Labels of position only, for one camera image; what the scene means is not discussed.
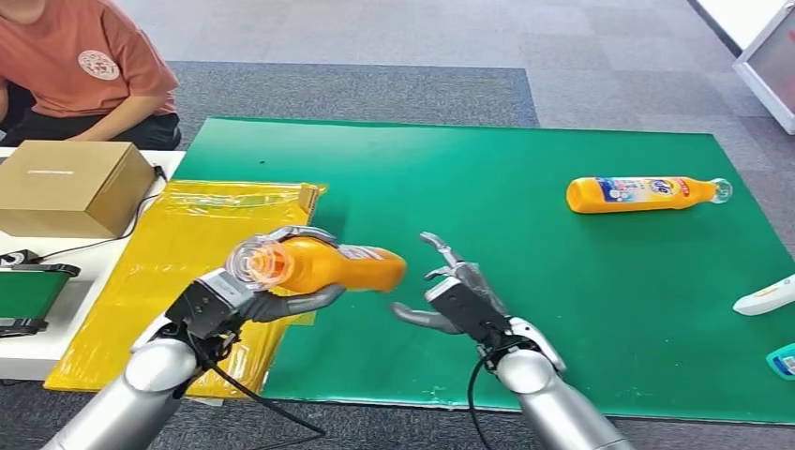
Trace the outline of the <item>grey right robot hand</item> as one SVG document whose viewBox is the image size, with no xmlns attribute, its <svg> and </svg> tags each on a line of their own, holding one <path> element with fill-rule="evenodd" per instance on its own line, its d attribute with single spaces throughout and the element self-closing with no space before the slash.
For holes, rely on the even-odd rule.
<svg viewBox="0 0 795 450">
<path fill-rule="evenodd" d="M 421 232 L 420 239 L 435 247 L 445 261 L 444 266 L 425 275 L 426 280 L 440 279 L 424 293 L 432 310 L 411 309 L 395 302 L 390 305 L 395 317 L 445 334 L 466 334 L 478 342 L 487 339 L 490 326 L 499 332 L 506 330 L 508 319 L 504 305 L 488 286 L 478 265 L 458 256 L 432 232 Z"/>
</svg>

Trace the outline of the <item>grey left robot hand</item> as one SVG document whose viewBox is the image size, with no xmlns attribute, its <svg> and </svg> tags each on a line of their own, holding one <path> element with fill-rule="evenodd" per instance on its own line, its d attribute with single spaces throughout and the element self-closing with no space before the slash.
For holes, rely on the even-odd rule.
<svg viewBox="0 0 795 450">
<path fill-rule="evenodd" d="M 338 246 L 333 234 L 312 226 L 283 226 L 263 234 L 262 237 L 279 243 L 289 238 L 309 237 L 329 244 L 332 248 Z M 255 323 L 270 323 L 283 317 L 325 308 L 344 293 L 345 288 L 338 284 L 330 284 L 315 292 L 293 296 L 279 296 L 268 291 L 258 292 L 254 294 L 254 299 L 247 304 L 241 315 Z"/>
</svg>

